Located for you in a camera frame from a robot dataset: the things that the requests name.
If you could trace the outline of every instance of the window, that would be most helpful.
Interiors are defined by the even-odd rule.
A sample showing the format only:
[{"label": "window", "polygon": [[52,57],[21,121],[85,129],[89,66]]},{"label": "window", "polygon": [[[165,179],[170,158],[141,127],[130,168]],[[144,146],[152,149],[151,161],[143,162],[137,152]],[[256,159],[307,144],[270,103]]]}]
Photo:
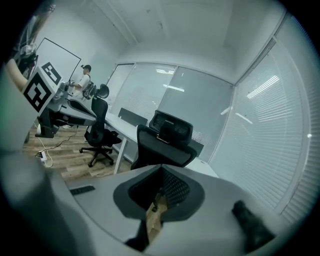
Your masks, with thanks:
[{"label": "window", "polygon": [[233,87],[212,75],[179,67],[159,110],[193,125],[192,139],[203,144],[199,156],[209,161],[224,128]]},{"label": "window", "polygon": [[117,116],[120,109],[125,108],[150,122],[174,73],[174,66],[135,64],[116,98],[111,113]]}]

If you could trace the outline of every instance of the ceiling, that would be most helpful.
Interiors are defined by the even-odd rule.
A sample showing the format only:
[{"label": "ceiling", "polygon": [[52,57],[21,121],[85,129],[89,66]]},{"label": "ceiling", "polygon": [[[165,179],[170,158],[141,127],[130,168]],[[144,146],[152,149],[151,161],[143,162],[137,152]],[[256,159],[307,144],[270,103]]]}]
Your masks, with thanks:
[{"label": "ceiling", "polygon": [[267,14],[268,0],[93,0],[129,44],[184,38],[237,50]]}]

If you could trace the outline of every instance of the mesh chair back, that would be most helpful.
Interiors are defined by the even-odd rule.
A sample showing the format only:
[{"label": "mesh chair back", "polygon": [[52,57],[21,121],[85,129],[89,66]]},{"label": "mesh chair back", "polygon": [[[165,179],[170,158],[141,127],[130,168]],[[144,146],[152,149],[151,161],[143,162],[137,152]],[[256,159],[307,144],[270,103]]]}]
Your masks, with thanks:
[{"label": "mesh chair back", "polygon": [[182,143],[166,143],[158,139],[158,133],[144,125],[137,127],[138,159],[131,169],[148,165],[168,164],[185,167],[197,155],[197,152]]},{"label": "mesh chair back", "polygon": [[95,144],[99,144],[104,137],[108,103],[101,98],[94,97],[92,99],[91,109],[96,115],[96,123],[92,126],[87,140],[88,143],[94,147]]},{"label": "mesh chair back", "polygon": [[188,145],[191,141],[193,125],[173,115],[156,110],[149,127],[159,133],[166,142]]}]

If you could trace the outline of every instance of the wooden floor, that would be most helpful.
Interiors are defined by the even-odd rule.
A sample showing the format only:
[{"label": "wooden floor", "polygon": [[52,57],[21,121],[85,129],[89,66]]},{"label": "wooden floor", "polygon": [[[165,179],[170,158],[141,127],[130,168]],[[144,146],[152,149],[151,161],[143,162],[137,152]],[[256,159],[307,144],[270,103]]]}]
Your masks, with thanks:
[{"label": "wooden floor", "polygon": [[[30,130],[29,141],[23,146],[23,151],[30,156],[34,156],[44,149],[40,140],[35,137],[36,130],[36,127],[33,126]],[[114,160],[114,165],[110,165],[108,159],[103,155],[99,155],[97,160],[93,162],[93,167],[88,167],[88,163],[91,161],[94,152],[83,151],[83,153],[79,153],[80,148],[90,147],[90,145],[85,142],[85,132],[85,126],[79,126],[78,129],[76,127],[71,129],[63,129],[60,127],[54,138],[40,138],[44,146],[49,149],[72,136],[69,141],[64,141],[59,147],[48,151],[53,160],[53,166],[50,168],[61,172],[62,177],[66,181],[103,177],[114,173],[118,157],[118,153],[115,150],[113,150],[112,154],[109,154]],[[48,158],[46,164],[50,166],[51,159],[48,156],[46,157]],[[122,159],[118,173],[129,171],[130,167],[131,163]]]}]

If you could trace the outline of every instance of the window blinds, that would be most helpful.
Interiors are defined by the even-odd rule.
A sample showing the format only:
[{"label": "window blinds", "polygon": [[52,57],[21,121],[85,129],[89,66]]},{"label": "window blinds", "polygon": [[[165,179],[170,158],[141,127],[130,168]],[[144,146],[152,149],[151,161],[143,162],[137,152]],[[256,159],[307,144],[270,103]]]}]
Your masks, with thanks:
[{"label": "window blinds", "polygon": [[230,83],[179,67],[159,110],[193,125],[192,139],[204,145],[199,158],[209,161],[224,128],[232,93]]},{"label": "window blinds", "polygon": [[296,190],[282,215],[290,222],[305,217],[320,193],[320,59],[308,34],[293,16],[287,16],[276,35],[294,62],[308,102],[308,155]]},{"label": "window blinds", "polygon": [[217,175],[275,210],[296,177],[303,146],[301,84],[276,43],[236,87],[216,154]]},{"label": "window blinds", "polygon": [[120,109],[125,108],[150,122],[174,73],[174,66],[135,64],[114,102],[111,113],[117,116]]}]

